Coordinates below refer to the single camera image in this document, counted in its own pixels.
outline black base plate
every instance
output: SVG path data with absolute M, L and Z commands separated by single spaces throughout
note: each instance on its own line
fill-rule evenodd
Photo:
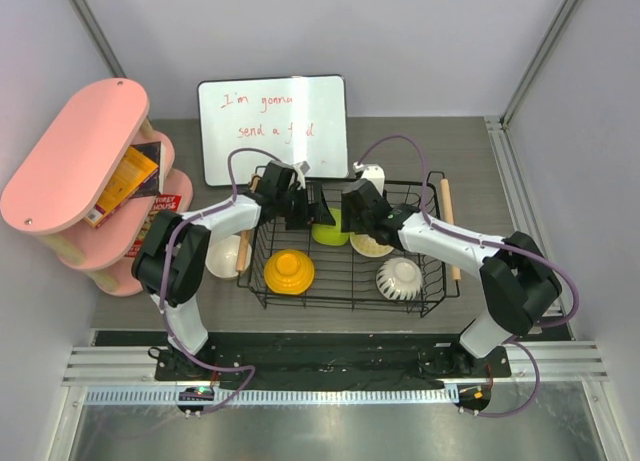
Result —
M 252 364 L 249 389 L 278 391 L 377 391 L 440 389 L 438 379 L 511 376 L 504 348 L 498 347 L 470 373 L 452 361 L 446 343 L 455 337 L 432 335 L 211 333 L 202 361 L 222 367 Z M 162 349 L 157 381 L 211 381 L 212 373 L 181 353 Z M 235 389 L 244 374 L 220 374 L 222 388 Z

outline metal bar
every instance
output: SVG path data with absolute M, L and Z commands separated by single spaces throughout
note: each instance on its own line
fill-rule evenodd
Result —
M 525 343 L 536 358 L 542 381 L 606 381 L 607 372 L 592 341 L 551 341 Z M 531 382 L 534 380 L 531 362 L 517 346 L 505 346 L 513 375 L 495 382 Z M 147 347 L 75 348 L 69 358 L 63 386 L 139 386 L 175 385 L 154 380 L 155 363 L 145 358 Z M 446 383 L 471 384 L 483 378 L 444 379 Z M 185 380 L 181 386 L 193 385 Z
M 111 71 L 111 74 L 116 78 L 126 78 L 127 76 L 118 61 L 118 58 L 116 58 L 113 49 L 111 49 L 109 41 L 107 41 L 106 36 L 102 32 L 102 28 L 100 28 L 98 21 L 93 15 L 87 0 L 69 0 L 69 2 L 80 17 L 80 21 L 87 30 L 87 33 L 89 33 L 93 44 L 98 50 L 98 53 L 100 53 L 102 60 L 109 68 L 109 71 Z
M 233 391 L 216 390 L 216 399 L 211 401 L 181 401 L 184 386 L 136 386 L 90 388 L 85 405 L 207 405 L 219 403 Z M 413 391 L 242 391 L 229 403 L 239 406 L 321 406 L 360 404 L 433 404 L 457 403 L 458 388 L 447 385 L 439 390 Z
M 485 118 L 485 125 L 493 155 L 496 159 L 496 165 L 498 166 L 498 173 L 502 181 L 513 226 L 519 231 L 529 233 L 540 247 L 540 250 L 549 256 L 550 253 L 545 246 L 544 237 L 533 214 L 533 206 L 525 188 L 522 172 L 511 144 L 509 133 L 503 130 L 500 120 L 495 117 Z M 545 316 L 561 315 L 563 312 L 569 311 L 570 308 L 571 301 L 569 301 L 566 293 L 563 293 L 558 301 L 553 303 L 545 313 Z
M 533 59 L 529 63 L 527 70 L 524 73 L 524 76 L 520 80 L 520 84 L 516 88 L 515 93 L 511 97 L 509 104 L 507 105 L 507 109 L 502 116 L 502 123 L 505 126 L 511 124 L 513 120 L 513 116 L 518 111 L 520 104 L 524 100 L 525 96 L 529 92 L 531 85 L 537 78 L 540 70 L 544 66 L 545 62 L 551 55 L 553 48 L 558 44 L 558 40 L 560 36 L 566 29 L 569 20 L 573 16 L 576 11 L 576 8 L 579 6 L 582 0 L 564 0 L 560 9 L 558 10 L 556 16 L 554 17 L 547 33 L 545 34 L 538 51 L 534 55 Z
M 67 461 L 69 459 L 73 441 L 78 432 L 80 415 L 82 414 L 82 406 L 86 395 L 87 388 L 85 387 L 67 388 L 67 399 L 62 408 L 62 414 L 49 451 L 49 461 Z
M 593 381 L 583 382 L 582 385 L 607 459 L 615 459 L 616 461 L 631 459 L 621 435 L 619 426 L 622 423 L 619 422 L 612 410 L 607 389 L 602 383 Z

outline gray floor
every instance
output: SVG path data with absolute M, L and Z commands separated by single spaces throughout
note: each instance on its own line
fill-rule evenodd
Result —
M 496 385 L 488 410 L 513 409 L 531 389 Z M 256 406 L 188 420 L 174 406 L 90 406 L 78 434 L 77 461 L 606 459 L 581 383 L 544 383 L 535 403 L 506 419 L 450 404 Z
M 154 127 L 172 140 L 174 167 L 186 172 L 194 185 L 191 209 L 200 209 L 229 195 L 228 189 L 204 183 L 202 148 L 197 120 L 154 121 Z M 374 141 L 390 134 L 404 134 L 418 141 L 427 155 L 429 169 L 441 170 L 451 183 L 456 223 L 490 234 L 513 232 L 507 203 L 482 118 L 350 118 L 349 157 L 357 158 Z M 387 179 L 419 181 L 420 165 L 411 146 L 389 142 L 374 151 Z M 302 309 L 270 306 L 263 309 L 248 290 L 235 282 L 214 279 L 205 272 L 198 292 L 203 322 L 219 331 L 404 331 L 459 332 L 483 309 L 480 284 L 463 274 L 462 296 L 442 303 L 425 318 L 405 313 Z M 93 327 L 99 329 L 162 329 L 154 304 L 144 294 L 113 298 L 102 293 Z

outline black wire rack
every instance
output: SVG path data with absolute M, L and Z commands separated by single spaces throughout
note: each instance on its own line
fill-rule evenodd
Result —
M 444 173 L 432 171 L 427 178 L 427 210 L 440 218 L 438 193 L 432 178 L 444 178 Z M 354 180 L 322 179 L 327 204 L 340 208 L 342 189 Z M 419 206 L 422 185 L 407 181 L 385 181 L 387 200 L 392 206 L 406 203 Z M 276 219 L 258 227 L 253 235 L 251 264 L 248 272 L 238 278 L 238 286 L 248 288 L 266 309 L 269 305 L 366 309 L 373 311 L 403 311 L 420 317 L 438 306 L 446 298 L 460 296 L 457 281 L 447 279 L 445 264 L 422 254 L 394 250 L 381 258 L 368 258 L 357 253 L 351 243 L 333 247 L 316 243 L 311 230 L 286 231 L 283 219 Z M 272 292 L 264 279 L 267 260 L 283 249 L 297 249 L 307 254 L 315 266 L 311 287 L 301 295 L 282 295 Z M 422 288 L 410 301 L 389 301 L 376 286 L 378 269 L 389 258 L 402 256 L 415 262 L 422 272 Z

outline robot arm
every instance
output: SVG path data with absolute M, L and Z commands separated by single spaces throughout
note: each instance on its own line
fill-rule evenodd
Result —
M 432 221 L 445 228 L 438 230 L 427 223 L 419 208 L 387 203 L 382 168 L 355 168 L 361 178 L 342 193 L 343 230 L 366 233 L 381 244 L 440 259 L 482 282 L 487 308 L 459 339 L 473 358 L 484 358 L 509 338 L 526 335 L 562 293 L 551 269 L 493 247 L 507 244 L 542 256 L 530 236 L 515 232 L 505 239 Z
M 381 244 L 440 259 L 481 280 L 487 309 L 459 339 L 464 356 L 471 361 L 484 358 L 513 335 L 527 334 L 560 295 L 560 283 L 550 269 L 523 256 L 483 245 L 489 241 L 507 243 L 541 255 L 529 236 L 516 232 L 504 239 L 438 221 L 456 236 L 443 233 L 430 226 L 418 208 L 389 205 L 383 194 L 382 168 L 367 166 L 361 171 L 362 178 L 342 193 L 343 231 L 366 233 Z M 207 341 L 195 293 L 210 241 L 252 229 L 276 216 L 284 217 L 289 229 L 306 227 L 311 222 L 333 224 L 320 185 L 309 189 L 307 182 L 303 189 L 300 176 L 300 171 L 291 166 L 271 162 L 255 192 L 184 215 L 162 211 L 152 223 L 132 272 L 158 304 L 169 236 L 183 216 L 195 218 L 178 237 L 165 305 L 171 331 L 190 354 L 197 356 Z M 308 192 L 315 192 L 313 199 L 309 199 Z M 229 207 L 208 214 L 224 204 Z M 176 346 L 171 337 L 170 342 Z

